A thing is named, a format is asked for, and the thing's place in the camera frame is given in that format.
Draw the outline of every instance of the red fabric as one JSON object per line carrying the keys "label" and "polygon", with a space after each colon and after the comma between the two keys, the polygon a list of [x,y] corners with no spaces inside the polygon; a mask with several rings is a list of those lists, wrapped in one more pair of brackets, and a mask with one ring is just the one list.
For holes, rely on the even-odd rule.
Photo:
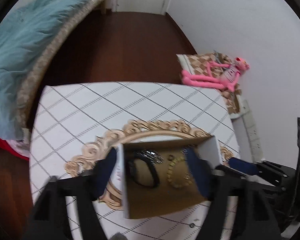
{"label": "red fabric", "polygon": [[10,145],[9,145],[6,141],[1,140],[1,139],[0,139],[0,148],[1,148],[1,149],[4,149],[4,150],[7,150],[7,151],[10,152],[12,155],[17,156],[17,157],[19,157],[19,158],[21,158],[21,159],[24,159],[24,160],[27,160],[27,161],[29,160],[28,157],[22,156],[21,154],[17,153],[14,149],[12,149],[12,148],[10,147]]}

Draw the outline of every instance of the wooden floor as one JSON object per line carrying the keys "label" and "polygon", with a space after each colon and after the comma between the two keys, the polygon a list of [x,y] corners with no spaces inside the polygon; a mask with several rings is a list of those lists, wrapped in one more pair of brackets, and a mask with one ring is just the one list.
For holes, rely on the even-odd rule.
{"label": "wooden floor", "polygon": [[[79,82],[180,83],[176,54],[194,53],[166,16],[94,11],[54,57],[38,95],[44,85]],[[19,238],[31,205],[28,163],[0,151],[0,222],[13,239]]]}

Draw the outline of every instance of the pink plush toy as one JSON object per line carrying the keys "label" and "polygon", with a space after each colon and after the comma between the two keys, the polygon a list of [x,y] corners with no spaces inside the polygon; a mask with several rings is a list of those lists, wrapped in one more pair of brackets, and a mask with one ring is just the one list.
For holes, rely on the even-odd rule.
{"label": "pink plush toy", "polygon": [[[227,68],[222,75],[214,78],[211,74],[211,66]],[[188,71],[182,71],[182,83],[188,86],[205,87],[215,89],[228,88],[234,92],[234,86],[238,82],[239,77],[250,68],[250,66],[242,58],[235,58],[232,64],[219,64],[214,61],[207,62],[207,72],[209,76],[205,75],[191,75]]]}

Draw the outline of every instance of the brown baseboard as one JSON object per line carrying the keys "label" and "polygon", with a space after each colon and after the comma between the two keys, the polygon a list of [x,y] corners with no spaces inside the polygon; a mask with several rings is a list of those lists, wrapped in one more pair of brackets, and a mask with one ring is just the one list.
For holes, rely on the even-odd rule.
{"label": "brown baseboard", "polygon": [[191,42],[188,40],[188,38],[186,37],[186,35],[183,33],[183,31],[180,29],[180,27],[178,26],[178,24],[174,21],[174,19],[172,19],[172,17],[166,12],[165,16],[169,19],[169,21],[172,23],[172,25],[174,26],[175,30],[179,33],[179,35],[181,36],[183,43],[185,44],[187,50],[189,51],[189,54],[197,54],[197,52],[195,51],[194,47],[192,46]]}

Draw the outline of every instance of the blue blanket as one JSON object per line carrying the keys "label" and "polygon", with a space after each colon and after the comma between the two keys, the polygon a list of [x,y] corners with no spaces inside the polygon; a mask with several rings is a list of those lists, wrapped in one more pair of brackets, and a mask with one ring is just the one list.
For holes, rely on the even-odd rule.
{"label": "blue blanket", "polygon": [[36,0],[0,24],[0,138],[20,140],[17,91],[64,22],[88,0]]}

